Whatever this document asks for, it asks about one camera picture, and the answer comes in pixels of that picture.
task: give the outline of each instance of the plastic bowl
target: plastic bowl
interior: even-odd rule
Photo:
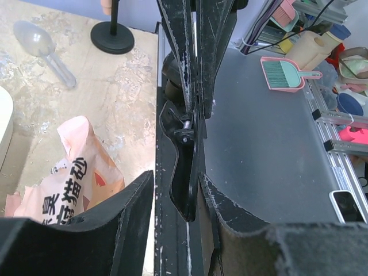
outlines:
[[[352,96],[346,93],[341,93],[338,95],[338,109],[341,112],[363,116],[363,108],[359,102]]]

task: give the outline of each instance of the plastic storage box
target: plastic storage box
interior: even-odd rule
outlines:
[[[12,97],[0,86],[0,169],[13,134],[13,108]]]

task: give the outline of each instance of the plastic scoop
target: plastic scoop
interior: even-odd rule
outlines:
[[[260,59],[266,82],[271,90],[297,92],[305,85],[305,79],[320,79],[318,71],[300,71],[290,59],[262,56]]]
[[[48,32],[27,21],[17,21],[13,31],[24,50],[33,56],[41,57],[67,87],[76,85],[74,75],[55,54],[55,45]]]

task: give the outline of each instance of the white container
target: white container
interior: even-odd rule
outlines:
[[[337,38],[330,32],[325,32],[322,34],[323,42],[333,51],[337,46],[339,46],[343,40]]]
[[[293,60],[298,64],[300,70],[312,71],[331,51],[319,34],[311,31],[303,33],[294,47],[285,55],[285,58]]]
[[[12,97],[0,86],[0,169],[13,134],[13,108]]]

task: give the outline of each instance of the black cable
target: black cable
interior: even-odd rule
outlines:
[[[251,38],[252,36],[253,36],[253,33],[254,33],[254,31],[255,31],[255,29],[257,28],[257,24],[261,21],[261,20],[264,20],[264,16],[270,11],[270,9],[272,8],[272,5],[273,4],[271,4],[270,6],[269,6],[269,8],[268,9],[266,9],[264,12],[263,12],[263,14],[257,19],[257,21],[254,23],[254,25],[253,25],[253,28],[252,28],[252,31],[250,32],[251,33],[251,35],[249,36],[249,38]],[[251,46],[250,45],[248,45],[245,41],[244,41],[244,38],[242,38],[242,41],[243,41],[243,43],[244,43],[244,47],[242,48],[242,49],[240,49],[240,52],[242,52],[243,54],[245,54],[245,55],[247,55],[247,53],[245,53],[245,51],[244,51],[244,49],[246,48],[246,47],[249,47],[249,49],[251,48]]]
[[[330,4],[332,4],[332,3],[333,3],[333,1],[334,1],[334,0],[330,0],[330,1],[329,1],[329,2],[328,2],[328,3],[323,7],[323,9],[322,9],[322,10],[320,11],[320,13],[317,15],[316,19],[312,22],[311,26],[309,26],[308,28],[305,28],[305,29],[303,29],[303,30],[301,30],[301,31],[299,31],[299,32],[297,32],[297,33],[293,33],[293,34],[291,34],[290,36],[287,36],[287,37],[285,37],[284,39],[280,40],[279,42],[272,43],[272,44],[270,44],[270,45],[268,45],[268,46],[264,46],[264,47],[262,47],[262,48],[258,48],[258,49],[256,49],[256,50],[253,50],[253,51],[251,51],[251,52],[248,52],[248,55],[249,55],[250,53],[254,53],[254,52],[257,52],[257,51],[260,51],[260,50],[266,49],[266,48],[268,48],[268,47],[275,46],[275,45],[277,45],[277,44],[279,44],[279,43],[281,43],[281,42],[283,42],[283,41],[285,41],[285,40],[287,40],[287,39],[289,39],[289,38],[291,38],[291,37],[293,37],[293,36],[299,35],[300,33],[302,33],[302,32],[305,32],[305,31],[309,30],[311,27],[313,27],[313,26],[315,25],[315,23],[318,21],[318,19],[320,19],[320,17],[321,17],[321,16],[322,16],[322,14],[324,13],[324,11],[329,7],[329,5],[330,5]]]

